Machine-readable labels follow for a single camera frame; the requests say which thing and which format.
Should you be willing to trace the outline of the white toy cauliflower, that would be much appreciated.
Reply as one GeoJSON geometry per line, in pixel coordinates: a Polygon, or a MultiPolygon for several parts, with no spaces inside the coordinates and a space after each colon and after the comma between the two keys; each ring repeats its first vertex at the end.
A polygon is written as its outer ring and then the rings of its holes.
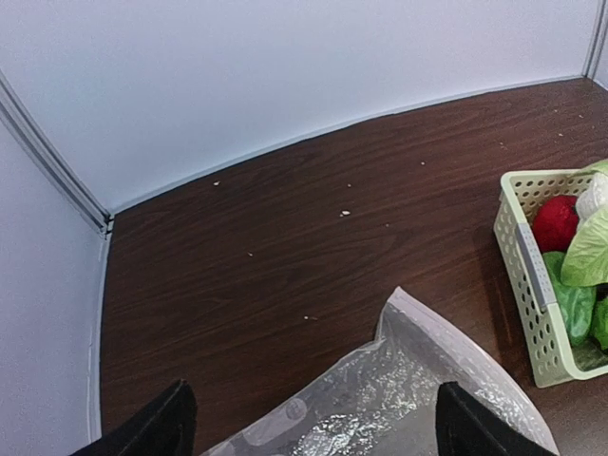
{"type": "Polygon", "coordinates": [[[576,201],[576,211],[580,222],[585,222],[599,209],[607,205],[607,176],[595,173],[589,186],[576,201]]]}

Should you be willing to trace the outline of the clear zip top bag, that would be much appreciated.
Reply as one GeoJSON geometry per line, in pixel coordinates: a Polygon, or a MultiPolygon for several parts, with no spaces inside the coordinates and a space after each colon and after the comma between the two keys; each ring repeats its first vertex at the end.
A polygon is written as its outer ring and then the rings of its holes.
{"type": "Polygon", "coordinates": [[[210,455],[435,455],[443,383],[457,382],[509,428],[556,453],[540,412],[486,351],[396,288],[374,339],[210,455]]]}

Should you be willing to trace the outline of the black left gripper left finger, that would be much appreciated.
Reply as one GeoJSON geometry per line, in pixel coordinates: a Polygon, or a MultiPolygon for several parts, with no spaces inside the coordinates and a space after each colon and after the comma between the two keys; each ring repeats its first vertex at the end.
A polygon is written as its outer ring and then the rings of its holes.
{"type": "Polygon", "coordinates": [[[76,455],[192,455],[197,401],[183,379],[174,382],[129,420],[76,455]]]}

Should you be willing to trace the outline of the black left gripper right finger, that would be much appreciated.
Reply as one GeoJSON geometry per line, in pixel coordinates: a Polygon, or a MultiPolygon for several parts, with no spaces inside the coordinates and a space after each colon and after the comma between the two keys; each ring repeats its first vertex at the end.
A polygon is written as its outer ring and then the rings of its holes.
{"type": "Polygon", "coordinates": [[[435,432],[440,456],[554,455],[511,428],[456,382],[438,389],[435,432]]]}

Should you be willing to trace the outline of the green toy cabbage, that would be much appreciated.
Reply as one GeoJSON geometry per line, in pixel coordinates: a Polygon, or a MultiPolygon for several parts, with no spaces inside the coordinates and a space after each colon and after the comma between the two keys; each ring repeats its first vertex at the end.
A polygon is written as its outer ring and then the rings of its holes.
{"type": "Polygon", "coordinates": [[[561,281],[561,266],[565,253],[553,251],[542,254],[560,313],[572,347],[580,346],[589,335],[597,299],[595,287],[576,287],[561,281]]]}

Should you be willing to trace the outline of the red toy tomato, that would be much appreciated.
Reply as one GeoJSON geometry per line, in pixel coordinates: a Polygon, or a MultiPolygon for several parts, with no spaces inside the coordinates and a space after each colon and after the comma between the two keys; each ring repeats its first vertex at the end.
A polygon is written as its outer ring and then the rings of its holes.
{"type": "Polygon", "coordinates": [[[574,196],[556,196],[538,210],[532,233],[543,254],[568,250],[580,221],[576,202],[574,196]]]}

